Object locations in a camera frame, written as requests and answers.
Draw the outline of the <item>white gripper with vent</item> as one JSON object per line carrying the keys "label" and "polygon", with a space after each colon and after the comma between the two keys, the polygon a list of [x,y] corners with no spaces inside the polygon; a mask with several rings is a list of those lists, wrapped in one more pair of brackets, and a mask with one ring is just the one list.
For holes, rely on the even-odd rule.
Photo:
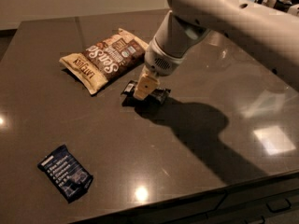
{"label": "white gripper with vent", "polygon": [[171,75],[184,60],[185,52],[178,42],[153,38],[145,53],[146,66],[135,85],[134,97],[144,100],[150,95],[160,85],[159,76]]}

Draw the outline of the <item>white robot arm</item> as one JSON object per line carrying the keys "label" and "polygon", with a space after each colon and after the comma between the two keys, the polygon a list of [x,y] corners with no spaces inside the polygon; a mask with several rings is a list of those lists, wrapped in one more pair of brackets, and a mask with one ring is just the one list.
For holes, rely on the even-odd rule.
{"label": "white robot arm", "polygon": [[213,30],[285,83],[299,86],[299,17],[250,0],[167,0],[164,17],[145,53],[134,97],[145,99],[183,62],[187,51]]}

